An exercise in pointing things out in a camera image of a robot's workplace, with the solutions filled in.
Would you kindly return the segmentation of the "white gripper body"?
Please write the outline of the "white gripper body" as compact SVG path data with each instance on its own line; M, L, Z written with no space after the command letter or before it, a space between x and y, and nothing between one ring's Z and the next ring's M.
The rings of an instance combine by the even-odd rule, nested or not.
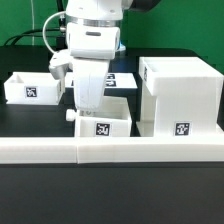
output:
M75 58L72 65L76 108L87 112L98 111L104 95L109 61Z

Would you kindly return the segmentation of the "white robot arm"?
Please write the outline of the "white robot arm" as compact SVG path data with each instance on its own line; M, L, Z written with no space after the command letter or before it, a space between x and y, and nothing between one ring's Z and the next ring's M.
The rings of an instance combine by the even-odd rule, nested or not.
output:
M101 105L109 64L119 48L123 12L147 12L160 1L68 0L66 41L78 110L95 112Z

